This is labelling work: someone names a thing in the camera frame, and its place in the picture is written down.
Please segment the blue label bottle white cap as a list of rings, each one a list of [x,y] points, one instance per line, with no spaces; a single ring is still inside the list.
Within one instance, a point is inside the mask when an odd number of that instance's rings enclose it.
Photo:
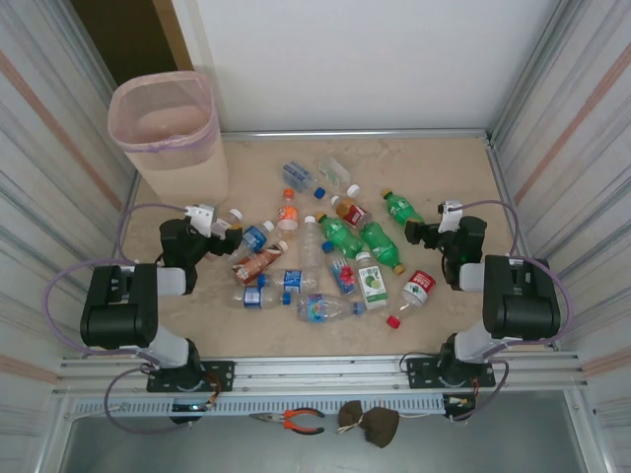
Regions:
[[[231,263],[239,263],[253,253],[260,251],[268,241],[275,226],[271,221],[264,221],[261,224],[248,227],[244,234],[240,246],[230,255]]]

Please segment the small bottle white cap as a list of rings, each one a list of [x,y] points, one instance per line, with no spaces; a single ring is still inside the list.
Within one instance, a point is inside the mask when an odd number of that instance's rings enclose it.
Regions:
[[[211,234],[225,238],[227,230],[234,230],[241,226],[243,214],[238,209],[230,209],[220,213],[212,223]]]

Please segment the green soda bottle yellow cap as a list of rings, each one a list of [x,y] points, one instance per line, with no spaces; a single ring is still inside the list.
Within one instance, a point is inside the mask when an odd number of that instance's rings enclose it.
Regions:
[[[355,258],[364,249],[364,243],[339,219],[324,213],[315,215],[326,240],[345,256]]]
[[[386,203],[388,213],[402,228],[405,228],[408,222],[424,224],[424,219],[403,196],[385,189],[382,191],[382,198]]]
[[[406,268],[400,260],[397,246],[379,223],[371,221],[365,224],[359,235],[382,265],[390,268],[395,275],[405,272]]]

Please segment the brown coffee drink bottle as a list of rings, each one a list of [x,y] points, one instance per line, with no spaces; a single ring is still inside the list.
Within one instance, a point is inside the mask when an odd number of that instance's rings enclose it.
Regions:
[[[254,282],[258,276],[268,266],[280,258],[288,248],[288,243],[285,240],[278,240],[274,244],[234,264],[232,271],[236,281],[244,286]]]

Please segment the red label bottle red cap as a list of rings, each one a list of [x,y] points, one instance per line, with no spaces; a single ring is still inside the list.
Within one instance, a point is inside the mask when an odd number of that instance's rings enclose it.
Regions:
[[[421,309],[435,285],[436,281],[431,275],[416,270],[403,285],[399,296],[391,305],[386,324],[392,329],[398,329],[406,317]]]

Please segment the blue-capped clear bottle blue label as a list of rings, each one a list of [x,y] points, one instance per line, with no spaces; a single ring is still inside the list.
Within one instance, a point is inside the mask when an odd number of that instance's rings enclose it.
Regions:
[[[261,273],[258,287],[273,287],[289,293],[315,293],[319,287],[319,275],[313,269],[275,269]]]
[[[302,165],[290,162],[282,167],[284,181],[295,191],[311,195],[317,200],[326,196],[326,190],[316,176]]]
[[[243,309],[272,309],[292,303],[292,294],[272,287],[237,287],[228,295],[227,305]]]

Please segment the orange soda bottle orange cap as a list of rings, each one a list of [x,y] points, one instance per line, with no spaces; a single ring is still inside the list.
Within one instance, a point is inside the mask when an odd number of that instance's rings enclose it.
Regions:
[[[276,223],[280,237],[292,239],[297,233],[299,223],[299,210],[296,206],[295,192],[292,188],[286,188],[282,194]]]

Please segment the red label tea bottle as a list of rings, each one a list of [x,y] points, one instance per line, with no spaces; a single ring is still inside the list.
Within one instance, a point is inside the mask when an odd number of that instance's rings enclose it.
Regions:
[[[336,215],[354,230],[361,231],[373,220],[372,214],[352,198],[334,195],[330,203]]]

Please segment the blue-capped bottle colourful label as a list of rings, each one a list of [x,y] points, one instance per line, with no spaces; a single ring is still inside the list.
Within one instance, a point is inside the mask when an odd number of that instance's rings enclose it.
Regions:
[[[322,293],[298,294],[295,306],[298,318],[312,324],[360,316],[366,312],[363,303]]]

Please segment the blue-capped bottle red flower label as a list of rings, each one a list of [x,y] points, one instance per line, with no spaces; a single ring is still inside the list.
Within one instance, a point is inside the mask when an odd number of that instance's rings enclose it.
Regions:
[[[324,254],[325,266],[332,276],[342,296],[351,296],[356,291],[355,273],[343,253],[334,244],[326,240],[321,249]]]

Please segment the brown cloth pouch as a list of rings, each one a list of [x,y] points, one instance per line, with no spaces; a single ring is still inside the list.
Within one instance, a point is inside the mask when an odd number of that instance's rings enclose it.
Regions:
[[[353,400],[345,403],[339,410],[337,432],[342,434],[360,428],[367,442],[385,448],[396,434],[399,419],[399,413],[395,410],[373,407],[365,411],[359,400]]]

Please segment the grey metal tray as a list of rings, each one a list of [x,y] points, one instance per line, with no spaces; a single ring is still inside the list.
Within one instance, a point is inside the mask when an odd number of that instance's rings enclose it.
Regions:
[[[610,473],[575,393],[506,392],[468,422],[439,415],[400,421],[377,447],[334,417],[315,437],[246,416],[209,416],[163,432],[158,417],[128,431],[101,416],[63,417],[37,473]]]

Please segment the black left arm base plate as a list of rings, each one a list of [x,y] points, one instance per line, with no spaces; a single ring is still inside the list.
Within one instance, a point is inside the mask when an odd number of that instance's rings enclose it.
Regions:
[[[146,390],[150,393],[213,393],[233,390],[236,364],[232,361],[202,361],[192,366],[158,370],[149,375]]]

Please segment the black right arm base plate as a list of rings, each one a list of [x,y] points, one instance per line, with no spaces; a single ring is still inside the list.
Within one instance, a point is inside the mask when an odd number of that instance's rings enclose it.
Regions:
[[[406,360],[409,387],[412,389],[472,389],[494,387],[496,379],[489,364],[469,364],[456,359],[435,357]]]

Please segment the orange handled pliers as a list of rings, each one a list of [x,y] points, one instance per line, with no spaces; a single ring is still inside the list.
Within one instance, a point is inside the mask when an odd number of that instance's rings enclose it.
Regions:
[[[285,430],[292,431],[298,435],[302,436],[316,436],[320,435],[324,432],[324,428],[306,428],[301,427],[293,422],[293,419],[299,417],[301,415],[310,415],[323,419],[325,415],[317,409],[313,408],[299,408],[294,410],[286,410],[283,413],[256,413],[249,414],[250,418],[266,422],[266,423],[275,423],[281,424]]]

